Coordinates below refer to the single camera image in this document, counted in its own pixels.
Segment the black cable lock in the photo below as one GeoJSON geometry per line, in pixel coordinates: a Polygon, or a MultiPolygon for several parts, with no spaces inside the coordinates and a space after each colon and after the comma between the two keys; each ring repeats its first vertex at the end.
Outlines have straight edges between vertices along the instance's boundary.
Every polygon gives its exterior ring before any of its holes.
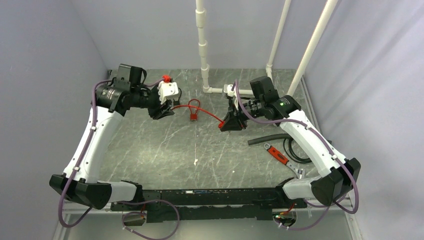
{"type": "Polygon", "coordinates": [[[182,93],[183,93],[182,89],[181,88],[178,88],[178,97],[177,97],[177,99],[175,99],[173,101],[173,105],[174,106],[179,106],[181,104],[182,93]]]}

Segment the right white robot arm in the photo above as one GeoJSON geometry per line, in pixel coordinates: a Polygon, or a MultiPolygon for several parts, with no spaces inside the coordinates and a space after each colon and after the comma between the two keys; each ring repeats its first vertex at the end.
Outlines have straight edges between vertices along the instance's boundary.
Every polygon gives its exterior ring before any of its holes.
{"type": "Polygon", "coordinates": [[[361,164],[348,159],[313,126],[300,104],[290,95],[279,96],[272,80],[262,76],[250,81],[253,98],[243,101],[239,83],[227,85],[223,91],[228,99],[228,112],[219,129],[241,131],[247,121],[278,125],[301,147],[318,172],[317,177],[290,179],[275,194],[276,203],[289,207],[295,199],[316,199],[330,206],[340,197],[353,191],[359,199],[357,179],[361,164]]]}

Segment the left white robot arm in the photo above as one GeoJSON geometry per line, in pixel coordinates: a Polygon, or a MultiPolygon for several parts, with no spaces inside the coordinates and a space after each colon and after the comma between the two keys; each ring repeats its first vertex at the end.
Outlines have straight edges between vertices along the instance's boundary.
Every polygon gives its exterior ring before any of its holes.
{"type": "Polygon", "coordinates": [[[63,172],[52,175],[49,181],[60,194],[60,209],[65,201],[98,210],[121,201],[131,210],[143,205],[141,185],[123,180],[101,181],[100,170],[127,111],[146,109],[154,120],[174,114],[173,99],[180,94],[178,84],[168,75],[154,83],[146,83],[146,78],[145,69],[120,64],[116,76],[94,85],[89,119],[78,147],[63,172]]]}

